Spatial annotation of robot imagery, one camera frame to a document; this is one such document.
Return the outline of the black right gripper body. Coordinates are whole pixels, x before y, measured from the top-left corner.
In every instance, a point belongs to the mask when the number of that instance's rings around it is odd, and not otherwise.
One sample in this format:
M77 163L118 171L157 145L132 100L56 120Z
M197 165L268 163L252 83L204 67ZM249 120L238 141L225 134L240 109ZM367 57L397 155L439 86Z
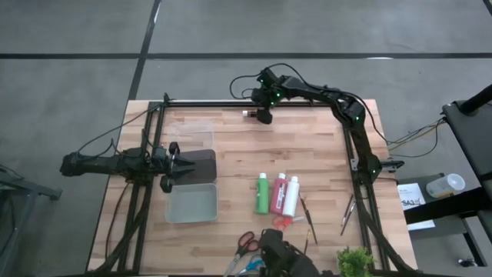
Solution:
M273 116L270 108L274 105L271 93L265 88L254 88L251 100L257 106L257 120L263 124L271 124Z

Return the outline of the green paint bottle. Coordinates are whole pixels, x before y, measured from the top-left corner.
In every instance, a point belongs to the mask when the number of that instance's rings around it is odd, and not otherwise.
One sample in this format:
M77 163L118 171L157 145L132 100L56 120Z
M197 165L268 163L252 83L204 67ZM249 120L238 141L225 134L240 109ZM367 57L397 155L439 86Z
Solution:
M269 184L268 184L267 175L264 172L259 174L256 188L257 188L256 213L268 214Z

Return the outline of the white paint bottle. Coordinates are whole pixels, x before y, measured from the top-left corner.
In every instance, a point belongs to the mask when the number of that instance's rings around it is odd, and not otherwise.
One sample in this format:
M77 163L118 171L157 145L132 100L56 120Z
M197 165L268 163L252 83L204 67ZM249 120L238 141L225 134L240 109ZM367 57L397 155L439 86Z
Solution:
M284 197L284 208L282 211L283 216L294 217L297 209L298 194L300 190L300 184L297 176L292 176L288 182L287 190Z

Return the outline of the short black paintbrush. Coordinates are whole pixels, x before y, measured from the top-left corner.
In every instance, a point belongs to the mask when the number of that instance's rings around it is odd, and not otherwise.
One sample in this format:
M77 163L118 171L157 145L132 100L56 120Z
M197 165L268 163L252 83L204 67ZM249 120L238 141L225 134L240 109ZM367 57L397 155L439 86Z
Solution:
M305 197L301 198L301 204L303 205L303 210L305 217L307 219L307 222L310 226L312 226L312 219L311 219L311 214L309 212L308 206L307 206L307 199Z

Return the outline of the long black paintbrush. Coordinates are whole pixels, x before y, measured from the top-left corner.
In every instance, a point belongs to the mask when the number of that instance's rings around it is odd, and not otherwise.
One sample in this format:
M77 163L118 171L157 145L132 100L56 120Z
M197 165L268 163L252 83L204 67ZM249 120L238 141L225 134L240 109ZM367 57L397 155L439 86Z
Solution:
M312 222L311 214L310 214L310 212L308 210L306 201L304 200L304 198L302 197L302 195L301 195L300 192L298 193L298 196L299 196L299 199L301 200L301 205L302 205L302 208L304 210L304 214L305 214L305 217L307 219L307 222L308 222L309 226L311 227L311 232L312 232L312 235L314 237L315 244L317 245L318 244L317 236L316 236L316 232L315 232L315 229L314 229L314 224Z

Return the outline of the dark grey plastic bin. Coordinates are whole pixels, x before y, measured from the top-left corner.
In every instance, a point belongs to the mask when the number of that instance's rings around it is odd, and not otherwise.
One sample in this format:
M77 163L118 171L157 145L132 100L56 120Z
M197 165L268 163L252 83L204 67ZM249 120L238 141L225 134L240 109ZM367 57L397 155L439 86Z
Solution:
M176 185L215 183L217 178L216 153L213 149L181 152L180 156L194 162L194 170L175 180Z

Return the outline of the clear plastic bin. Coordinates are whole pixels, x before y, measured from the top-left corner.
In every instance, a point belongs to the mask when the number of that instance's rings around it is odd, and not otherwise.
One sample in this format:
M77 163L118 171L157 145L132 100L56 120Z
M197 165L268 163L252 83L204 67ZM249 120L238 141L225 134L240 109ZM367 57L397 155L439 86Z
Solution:
M166 127L165 134L169 142L178 143L182 152L214 147L214 126L211 121L173 122Z

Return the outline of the light grey plastic bin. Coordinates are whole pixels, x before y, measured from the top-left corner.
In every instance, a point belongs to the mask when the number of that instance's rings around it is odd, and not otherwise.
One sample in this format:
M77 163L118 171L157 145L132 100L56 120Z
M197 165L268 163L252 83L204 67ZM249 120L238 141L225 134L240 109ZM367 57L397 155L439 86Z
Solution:
M218 190L214 183L178 185L168 195L168 223L213 222L217 216Z

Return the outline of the orange scissors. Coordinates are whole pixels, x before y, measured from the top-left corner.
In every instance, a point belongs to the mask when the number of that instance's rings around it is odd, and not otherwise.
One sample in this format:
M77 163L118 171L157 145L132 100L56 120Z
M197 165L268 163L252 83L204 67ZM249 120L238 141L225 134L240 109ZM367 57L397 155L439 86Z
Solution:
M284 231L287 227L292 225L294 222L299 222L304 219L304 216L299 217L289 217L279 215L273 218L272 225L279 231Z

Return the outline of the blue scissors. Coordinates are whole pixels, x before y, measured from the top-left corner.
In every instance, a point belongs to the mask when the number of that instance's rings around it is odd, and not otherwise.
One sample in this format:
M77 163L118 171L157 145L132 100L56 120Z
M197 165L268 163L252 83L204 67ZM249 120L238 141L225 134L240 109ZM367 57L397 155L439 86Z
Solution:
M253 255L248 264L237 272L234 277L240 277L241 275L247 275L248 273L258 273L260 268L264 266L263 259L259 255Z

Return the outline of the grey metal stand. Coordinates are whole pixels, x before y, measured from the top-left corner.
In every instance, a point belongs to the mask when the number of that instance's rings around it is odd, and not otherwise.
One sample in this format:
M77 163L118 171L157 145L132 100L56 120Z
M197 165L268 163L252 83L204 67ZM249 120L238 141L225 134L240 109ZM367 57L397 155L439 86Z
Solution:
M52 201L60 199L61 189L52 189L27 180L6 166L0 165L0 202L11 207L12 229L0 246L0 277L8 277L15 261L23 229L29 220L37 197L44 195ZM25 204L19 212L15 210L14 197L24 196Z

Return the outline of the white paper sheet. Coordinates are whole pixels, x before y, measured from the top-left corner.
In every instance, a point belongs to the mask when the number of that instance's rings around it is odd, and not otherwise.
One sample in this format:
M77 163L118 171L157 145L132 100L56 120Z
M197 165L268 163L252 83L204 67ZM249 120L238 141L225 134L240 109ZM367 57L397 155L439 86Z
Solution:
M417 183L398 185L397 190L402 208L405 212L426 203L424 195ZM433 220L407 224L407 229L409 232L422 229L432 229L434 227L435 224Z

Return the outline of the green plant in white pot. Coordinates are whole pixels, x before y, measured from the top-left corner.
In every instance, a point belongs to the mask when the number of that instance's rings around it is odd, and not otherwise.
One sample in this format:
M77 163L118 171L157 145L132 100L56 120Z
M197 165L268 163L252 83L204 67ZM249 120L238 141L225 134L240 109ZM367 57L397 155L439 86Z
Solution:
M373 277L370 265L374 263L372 254L366 248L337 251L337 267L342 277Z

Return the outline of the black side table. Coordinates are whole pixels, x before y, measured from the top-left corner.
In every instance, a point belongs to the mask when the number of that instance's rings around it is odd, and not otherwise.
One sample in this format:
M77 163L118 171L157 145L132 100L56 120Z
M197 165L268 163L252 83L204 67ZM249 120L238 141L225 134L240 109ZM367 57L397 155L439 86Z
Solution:
M476 216L492 242L492 84L466 101L445 105L442 113L480 182L475 189L455 192L404 212L408 224L459 215ZM462 234L477 266L487 263L468 229Z

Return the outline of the black aluminium table frame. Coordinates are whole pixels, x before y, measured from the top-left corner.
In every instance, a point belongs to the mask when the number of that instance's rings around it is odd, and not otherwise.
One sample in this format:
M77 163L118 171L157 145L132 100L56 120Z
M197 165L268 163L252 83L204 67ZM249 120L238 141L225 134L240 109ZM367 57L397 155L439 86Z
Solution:
M161 140L168 144L166 127L173 122L207 120L214 126L217 160L218 216L213 222L172 224L165 220L168 194L154 185L142 250L131 242L125 267L137 275L223 275L242 234L260 234L272 225L271 215L255 211L260 173L269 180L279 173L297 176L300 193L317 236L311 233L307 255L319 270L335 270L336 253L365 247L379 248L371 231L360 227L353 214L343 236L341 220L357 185L351 177L356 152L348 131L323 105L284 102L273 108L265 125L242 115L252 110L245 101L175 101L161 114ZM303 250L308 229L301 200L297 216L304 219L284 231L284 238Z

